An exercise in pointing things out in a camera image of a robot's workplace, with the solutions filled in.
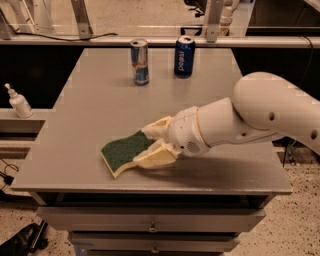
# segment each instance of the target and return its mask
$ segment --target green sponge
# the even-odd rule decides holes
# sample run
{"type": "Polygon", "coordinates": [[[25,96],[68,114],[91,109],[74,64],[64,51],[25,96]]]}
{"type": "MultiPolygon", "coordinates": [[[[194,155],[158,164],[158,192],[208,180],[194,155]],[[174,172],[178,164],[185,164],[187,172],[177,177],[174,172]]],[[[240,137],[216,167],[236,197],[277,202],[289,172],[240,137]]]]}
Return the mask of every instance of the green sponge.
{"type": "Polygon", "coordinates": [[[133,158],[147,150],[152,143],[140,130],[130,137],[109,142],[101,153],[113,177],[117,178],[124,170],[135,167],[133,158]]]}

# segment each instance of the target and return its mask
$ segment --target can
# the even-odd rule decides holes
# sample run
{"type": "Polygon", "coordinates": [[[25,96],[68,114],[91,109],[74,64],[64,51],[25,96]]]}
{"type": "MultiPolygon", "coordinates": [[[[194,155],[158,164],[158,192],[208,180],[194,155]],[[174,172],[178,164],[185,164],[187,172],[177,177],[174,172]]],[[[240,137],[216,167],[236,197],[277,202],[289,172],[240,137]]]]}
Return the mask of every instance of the can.
{"type": "Polygon", "coordinates": [[[179,78],[191,76],[196,43],[190,36],[181,36],[176,42],[174,74],[179,78]]]}
{"type": "Polygon", "coordinates": [[[134,39],[130,45],[134,82],[137,85],[145,85],[149,83],[148,42],[144,39],[134,39]]]}

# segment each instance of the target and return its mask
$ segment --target table surface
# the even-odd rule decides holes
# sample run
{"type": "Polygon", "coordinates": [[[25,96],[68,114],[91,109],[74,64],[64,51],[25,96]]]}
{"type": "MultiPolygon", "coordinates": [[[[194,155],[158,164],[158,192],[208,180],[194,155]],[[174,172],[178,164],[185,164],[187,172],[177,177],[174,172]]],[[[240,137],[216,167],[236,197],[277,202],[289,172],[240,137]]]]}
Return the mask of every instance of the table surface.
{"type": "Polygon", "coordinates": [[[288,194],[272,144],[221,145],[160,170],[116,180],[100,150],[164,116],[232,95],[241,78],[230,49],[197,48],[193,74],[173,74],[174,49],[150,48],[150,83],[133,82],[129,48],[85,49],[12,188],[29,192],[288,194]]]}

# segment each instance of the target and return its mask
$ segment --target drawer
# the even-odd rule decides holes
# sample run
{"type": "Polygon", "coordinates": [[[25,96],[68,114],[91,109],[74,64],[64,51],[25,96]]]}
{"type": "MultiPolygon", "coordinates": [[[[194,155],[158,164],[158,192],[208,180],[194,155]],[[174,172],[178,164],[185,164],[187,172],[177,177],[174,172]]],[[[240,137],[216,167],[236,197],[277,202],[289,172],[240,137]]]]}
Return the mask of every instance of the drawer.
{"type": "Polygon", "coordinates": [[[230,252],[239,240],[207,234],[69,233],[70,242],[86,250],[159,252],[230,252]]]}
{"type": "Polygon", "coordinates": [[[207,208],[40,207],[56,230],[131,232],[249,232],[264,210],[207,208]]]}

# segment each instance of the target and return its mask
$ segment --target spray bottle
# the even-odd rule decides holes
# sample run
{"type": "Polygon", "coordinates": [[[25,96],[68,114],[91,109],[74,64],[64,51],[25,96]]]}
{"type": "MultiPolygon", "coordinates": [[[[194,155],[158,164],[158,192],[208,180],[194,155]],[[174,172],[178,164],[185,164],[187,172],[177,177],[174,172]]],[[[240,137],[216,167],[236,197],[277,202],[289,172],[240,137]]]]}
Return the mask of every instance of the spray bottle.
{"type": "Polygon", "coordinates": [[[33,111],[26,100],[26,98],[18,94],[14,89],[11,89],[10,84],[4,85],[8,89],[8,93],[10,95],[9,103],[17,112],[18,116],[21,118],[27,118],[33,114],[33,111]]]}

